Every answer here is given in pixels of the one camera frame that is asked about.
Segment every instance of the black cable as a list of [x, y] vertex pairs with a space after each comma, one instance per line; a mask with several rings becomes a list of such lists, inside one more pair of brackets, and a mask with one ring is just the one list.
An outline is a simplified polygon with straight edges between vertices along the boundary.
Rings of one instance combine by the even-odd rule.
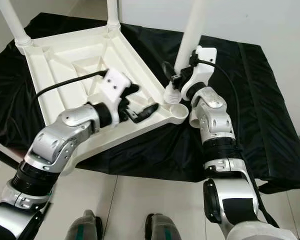
[[113, 189], [113, 193], [112, 193], [112, 197], [111, 197], [111, 203], [110, 203], [110, 207], [109, 207], [108, 216], [106, 217], [106, 222], [105, 222], [105, 226], [104, 226], [104, 233], [103, 233], [102, 240], [105, 239], [105, 235], [106, 235], [106, 231], [107, 231], [107, 226], [108, 226], [108, 220], [109, 220], [110, 211], [111, 211], [111, 207], [112, 207], [112, 202], [114, 200], [114, 195], [115, 195], [115, 191], [116, 191], [116, 187], [117, 187], [117, 182], [118, 182], [118, 175], [115, 178], [114, 189]]
[[279, 228], [279, 225], [277, 224], [277, 222], [273, 219], [273, 217], [267, 212], [265, 205], [261, 199], [260, 193], [259, 193], [259, 189], [254, 177], [254, 174], [252, 172], [252, 170], [250, 169], [247, 160], [245, 158], [245, 156], [243, 155], [243, 151], [242, 151], [242, 147], [241, 147], [241, 143], [240, 143], [240, 105], [239, 105], [239, 98], [238, 98], [238, 93], [236, 90], [236, 87], [234, 85], [234, 83], [232, 82], [231, 78], [229, 77], [229, 75], [227, 74], [227, 72], [225, 70], [223, 70], [219, 65], [210, 62], [210, 61], [205, 61], [205, 60], [197, 60], [198, 63], [200, 64], [207, 64], [210, 66], [215, 67], [216, 69], [218, 69], [227, 79], [227, 81], [229, 82], [230, 86], [231, 86], [231, 90], [233, 91], [234, 94], [234, 100], [235, 100], [235, 107], [236, 107], [236, 133], [235, 133], [235, 140], [236, 140], [236, 145], [239, 148], [239, 152], [241, 155], [242, 160], [245, 162], [245, 167], [247, 169], [247, 173], [249, 175], [249, 178], [251, 180], [253, 189], [255, 191], [256, 197], [258, 199], [259, 202], [259, 209], [260, 211], [263, 213], [264, 218], [266, 219], [266, 221], [271, 224], [272, 226]]
[[61, 86], [64, 86], [64, 85], [67, 85], [67, 84], [71, 84], [71, 83], [74, 83], [74, 82], [78, 82], [78, 81], [81, 81], [81, 80], [84, 80], [84, 79], [88, 79], [88, 78], [91, 78], [91, 77], [94, 77], [96, 75], [100, 75], [102, 77], [104, 77], [106, 75], [108, 70], [101, 70], [101, 71], [96, 71], [96, 72], [93, 72], [93, 73], [89, 73], [87, 75], [84, 75], [84, 76], [79, 76], [79, 77], [75, 77], [75, 78], [72, 78], [72, 79], [69, 79], [69, 80], [66, 80], [66, 81], [63, 81], [63, 82], [60, 82], [60, 83], [57, 83], [57, 84], [54, 84], [52, 86], [48, 86], [46, 87], [45, 89], [39, 91], [34, 97], [33, 99], [31, 100], [31, 103], [30, 103], [30, 108], [29, 110], [31, 111], [35, 101], [38, 99], [38, 97], [40, 97], [42, 94], [52, 90], [52, 89], [56, 89], [56, 88], [59, 88]]

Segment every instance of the black cloth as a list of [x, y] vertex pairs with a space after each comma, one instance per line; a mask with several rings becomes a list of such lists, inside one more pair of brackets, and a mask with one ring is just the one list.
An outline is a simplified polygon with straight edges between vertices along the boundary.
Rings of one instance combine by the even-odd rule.
[[[40, 13], [25, 28], [32, 38], [105, 25], [105, 21]], [[182, 33], [121, 24], [121, 32], [165, 87], [162, 62], [174, 64]], [[240, 141], [264, 193], [300, 188], [300, 141], [269, 63], [258, 45], [202, 36], [217, 48], [216, 63], [231, 77], [240, 103]], [[236, 127], [233, 92], [216, 69], [209, 81], [227, 102]], [[13, 42], [0, 54], [0, 143], [26, 150], [44, 127], [27, 61]], [[205, 179], [199, 131], [186, 119], [167, 124], [80, 162], [77, 167], [107, 174], [198, 182]]]

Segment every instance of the white floor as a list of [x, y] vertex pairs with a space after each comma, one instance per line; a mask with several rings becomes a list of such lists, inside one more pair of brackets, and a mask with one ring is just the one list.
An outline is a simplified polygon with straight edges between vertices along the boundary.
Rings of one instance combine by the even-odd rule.
[[[0, 193], [14, 174], [0, 162]], [[300, 190], [261, 197], [279, 226], [300, 238]], [[85, 209], [100, 216], [104, 228], [107, 225], [105, 240], [144, 239], [145, 220], [150, 213], [171, 217], [182, 239], [224, 239], [219, 226], [205, 218], [202, 182], [117, 177], [76, 169], [58, 180], [52, 203], [35, 240], [63, 240], [71, 223]]]

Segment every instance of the white wall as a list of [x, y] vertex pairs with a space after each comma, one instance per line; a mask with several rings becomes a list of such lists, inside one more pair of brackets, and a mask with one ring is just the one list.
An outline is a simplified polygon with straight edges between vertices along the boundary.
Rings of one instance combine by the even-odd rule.
[[[41, 12], [67, 15], [79, 0], [10, 0], [22, 25]], [[13, 39], [7, 23], [0, 12], [0, 52]]]
[[[119, 0], [121, 21], [183, 31], [193, 0]], [[300, 0], [206, 0], [203, 35], [258, 44], [300, 134]]]

